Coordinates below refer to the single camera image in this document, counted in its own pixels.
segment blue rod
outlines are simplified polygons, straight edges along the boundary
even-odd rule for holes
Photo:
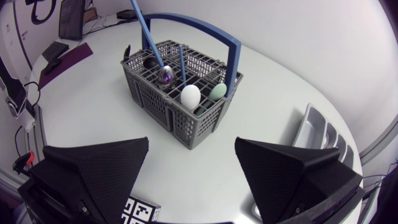
[[[152,50],[154,51],[154,53],[155,53],[156,61],[159,64],[159,66],[162,68],[164,66],[163,60],[160,57],[159,52],[157,51],[157,48],[156,48],[154,40],[152,40],[152,37],[150,36],[149,29],[147,27],[147,24],[144,21],[144,18],[143,18],[142,14],[141,14],[141,11],[139,10],[138,4],[137,4],[136,0],[131,0],[131,3],[132,3],[132,7],[134,8],[135,13],[136,13],[136,15],[138,17],[139,23],[141,23],[142,30],[144,31],[145,36],[147,37],[149,45],[152,48]]]
[[[184,82],[184,87],[186,87],[186,83],[185,83],[185,67],[184,67],[184,58],[182,55],[182,46],[181,44],[178,45],[178,49],[180,50],[180,67],[181,67],[181,77],[182,77],[182,81]]]

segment wall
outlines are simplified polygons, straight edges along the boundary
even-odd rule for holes
[[[44,19],[51,8],[51,0],[41,1],[37,4],[36,14],[38,19]],[[61,9],[61,1],[57,1],[51,17],[40,25],[32,23],[33,4],[27,6],[25,1],[16,1],[17,21],[22,42],[30,63],[33,64],[40,54],[58,38],[58,25]]]
[[[396,162],[396,159],[398,159],[398,136],[396,136],[394,140],[392,140],[390,144],[380,152],[380,154],[362,167],[363,174],[364,176],[379,174],[386,175],[390,164]],[[396,166],[396,164],[392,165],[389,172],[391,172]],[[363,180],[363,185],[367,186],[375,183],[380,180],[380,178],[380,176],[365,178]],[[373,187],[373,185],[366,187],[365,190],[371,190]]]
[[[115,15],[125,9],[132,9],[130,0],[93,0],[99,16]]]
[[[30,68],[19,43],[12,3],[5,4],[0,12],[0,55],[12,77],[22,83],[29,81]]]
[[[12,4],[5,4],[0,11],[0,56],[8,72],[14,78],[19,78],[24,82],[25,75],[30,75],[29,67],[18,42]],[[0,169],[12,170],[12,164],[18,158],[14,135],[19,126],[19,122],[12,117],[4,101],[3,92],[0,92]],[[23,130],[19,131],[17,143],[19,150],[23,153],[25,151]]]
[[[398,46],[377,0],[138,4],[145,13],[174,12],[207,21],[301,76],[340,112],[359,151],[398,112]]]

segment metal tray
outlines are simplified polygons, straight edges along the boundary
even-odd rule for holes
[[[322,114],[308,104],[293,146],[320,149],[325,144],[325,126],[326,120]]]
[[[347,145],[340,132],[311,103],[307,105],[293,146],[307,149],[337,147],[340,150],[339,161],[350,168],[353,166],[352,148]]]

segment round table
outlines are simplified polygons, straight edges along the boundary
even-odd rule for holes
[[[174,40],[226,62],[228,48],[195,28],[153,20],[155,42]],[[77,42],[64,41],[71,45]],[[242,46],[238,71],[244,78],[218,129],[188,150],[131,98],[120,61],[124,49],[141,48],[138,22],[86,36],[93,55],[42,89],[48,145],[74,147],[147,136],[149,152],[132,194],[159,204],[159,222],[260,223],[251,214],[252,193],[234,151],[237,136],[291,145],[308,103],[314,104],[353,148],[355,172],[362,174],[353,137],[333,105],[314,87],[271,59]],[[32,80],[47,64],[34,64]],[[29,99],[35,101],[35,94]],[[361,203],[346,218],[357,222]]]

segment purple mat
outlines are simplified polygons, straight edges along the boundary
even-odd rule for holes
[[[93,51],[90,49],[87,43],[84,43],[75,49],[69,51],[65,55],[62,55],[60,59],[62,62],[48,75],[44,75],[44,69],[40,73],[39,88],[43,88],[47,83],[51,82],[55,77],[59,76],[66,69],[74,66],[74,64],[92,55]]]

